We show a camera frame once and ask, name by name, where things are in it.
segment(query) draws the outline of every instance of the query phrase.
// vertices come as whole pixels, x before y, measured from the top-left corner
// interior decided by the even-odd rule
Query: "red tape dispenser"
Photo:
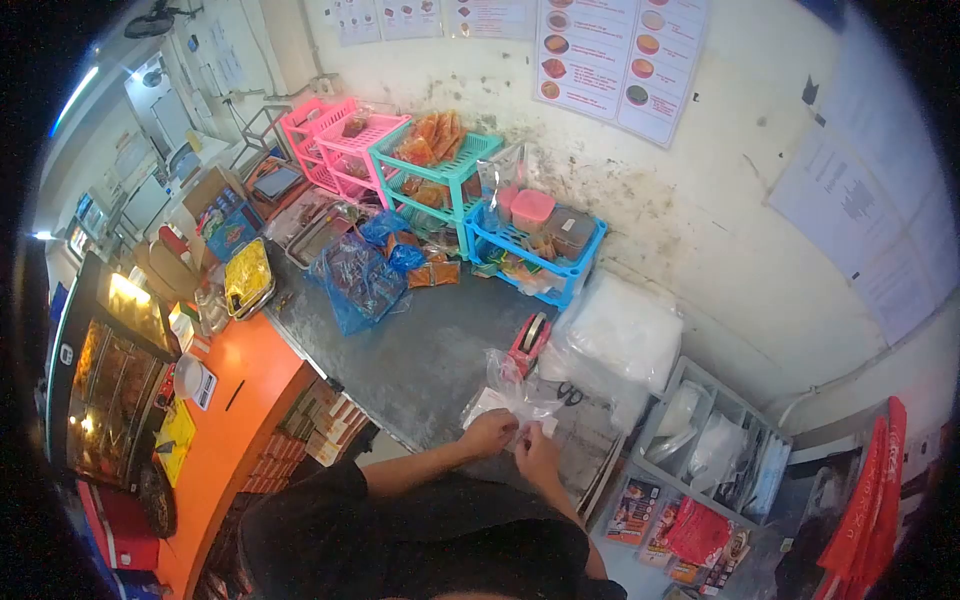
[[[507,355],[514,359],[521,377],[525,378],[537,364],[537,356],[549,338],[550,322],[546,320],[546,314],[530,315],[507,352]]]

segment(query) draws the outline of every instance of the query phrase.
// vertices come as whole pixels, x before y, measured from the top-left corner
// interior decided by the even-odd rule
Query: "person's hand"
[[[560,449],[553,440],[543,435],[543,425],[528,422],[523,425],[523,436],[516,442],[514,454],[520,474],[540,492],[560,485]]]
[[[487,458],[507,447],[519,426],[513,413],[496,408],[474,419],[457,444],[470,458]]]

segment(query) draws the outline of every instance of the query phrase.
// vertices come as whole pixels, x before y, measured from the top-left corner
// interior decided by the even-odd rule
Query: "food display warmer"
[[[87,253],[51,358],[45,449],[55,468],[128,492],[153,476],[153,434],[180,357],[168,317],[161,301]]]

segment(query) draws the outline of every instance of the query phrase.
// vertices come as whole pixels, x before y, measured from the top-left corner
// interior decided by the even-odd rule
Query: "metal table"
[[[377,426],[414,452],[463,434],[461,412],[486,382],[486,348],[508,349],[531,314],[556,314],[465,267],[459,284],[412,290],[407,310],[345,337],[323,288],[306,280],[276,243],[267,242],[267,254],[276,276],[267,319],[295,352],[340,381]],[[294,296],[277,312],[287,293]]]

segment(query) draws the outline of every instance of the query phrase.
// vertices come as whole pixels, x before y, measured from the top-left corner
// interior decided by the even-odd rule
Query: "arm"
[[[513,438],[516,417],[498,408],[477,417],[457,442],[361,468],[371,496],[400,495],[477,459],[493,456]]]
[[[584,572],[590,579],[607,579],[607,569],[603,558],[597,551],[593,540],[583,521],[577,515],[576,509],[570,503],[564,486],[560,483],[558,470],[560,467],[560,449],[552,440],[543,435],[539,423],[533,423],[529,429],[524,426],[524,436],[516,443],[514,451],[516,467],[520,474],[537,489],[543,500],[563,516],[580,526],[587,535],[590,553]]]

